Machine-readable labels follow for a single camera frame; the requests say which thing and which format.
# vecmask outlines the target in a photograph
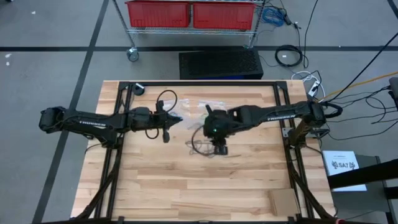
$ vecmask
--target wooden tabletop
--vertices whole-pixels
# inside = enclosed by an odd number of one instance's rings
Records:
[[[307,99],[302,81],[287,80],[287,84],[291,103]],[[118,81],[103,83],[96,113],[113,113],[118,85]],[[206,103],[221,109],[275,106],[272,87],[147,86],[142,96],[134,98],[131,108],[146,106],[154,111],[159,93],[166,89],[177,93],[179,101],[174,111],[184,121],[171,127],[167,144],[162,142],[162,133],[155,140],[148,139],[143,131],[126,134],[113,219],[124,216],[126,220],[287,220],[273,216],[267,194],[272,189],[290,187],[278,121],[229,137],[229,154],[224,157],[192,154],[189,143],[195,125],[203,122]],[[174,96],[165,94],[162,100],[172,104]],[[202,131],[195,139],[205,141]],[[89,146],[97,143],[90,141]],[[307,144],[319,149],[315,139],[308,139]],[[71,217],[82,212],[98,190],[104,155],[105,149],[100,146],[86,153]],[[321,155],[303,148],[302,157],[309,189],[333,215],[335,208]],[[301,191],[298,197],[306,216]],[[107,200],[105,196],[103,216]]]

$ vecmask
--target white cable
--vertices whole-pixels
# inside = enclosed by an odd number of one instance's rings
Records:
[[[292,78],[291,78],[291,79],[293,80],[293,77],[294,77],[295,75],[298,75],[298,74],[301,74],[301,73],[306,73],[306,74],[308,74],[308,76],[306,76],[306,77],[303,79],[303,82],[310,81],[311,79],[315,79],[316,81],[319,82],[319,79],[318,79],[317,77],[311,75],[312,73],[309,72],[309,71],[299,71],[299,72],[296,72],[296,73],[294,73],[294,74],[292,75]],[[323,88],[322,83],[320,84],[320,86],[321,86],[321,89],[322,89],[323,97],[326,97],[325,89]]]

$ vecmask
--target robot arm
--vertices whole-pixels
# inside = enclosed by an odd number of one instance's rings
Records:
[[[322,106],[331,106],[337,109],[333,114],[324,114]],[[247,131],[259,126],[263,122],[278,121],[290,118],[302,118],[294,133],[289,133],[292,145],[305,140],[305,135],[311,128],[320,128],[326,123],[326,118],[339,116],[343,109],[331,103],[315,103],[301,101],[292,105],[260,108],[258,106],[239,106],[228,111],[211,110],[206,105],[208,117],[205,119],[203,134],[211,139],[215,146],[216,155],[227,155],[225,138],[241,131]]]
[[[98,139],[103,147],[111,148],[120,143],[117,141],[118,134],[162,128],[163,142],[167,143],[170,140],[167,130],[182,119],[168,114],[163,105],[162,100],[158,101],[154,113],[149,108],[138,107],[127,113],[115,113],[110,116],[67,110],[60,106],[47,108],[41,112],[39,128],[46,133],[67,130],[82,134],[89,139]]]

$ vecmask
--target wire shelf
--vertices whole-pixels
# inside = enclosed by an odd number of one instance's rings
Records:
[[[213,34],[213,35],[253,35],[254,31],[239,29],[196,29],[193,27],[133,27],[130,34]]]

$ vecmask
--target red bin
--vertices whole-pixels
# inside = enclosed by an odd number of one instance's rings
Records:
[[[199,2],[193,3],[194,28],[251,29],[253,3]]]
[[[132,27],[188,27],[187,2],[129,1],[126,2]]]

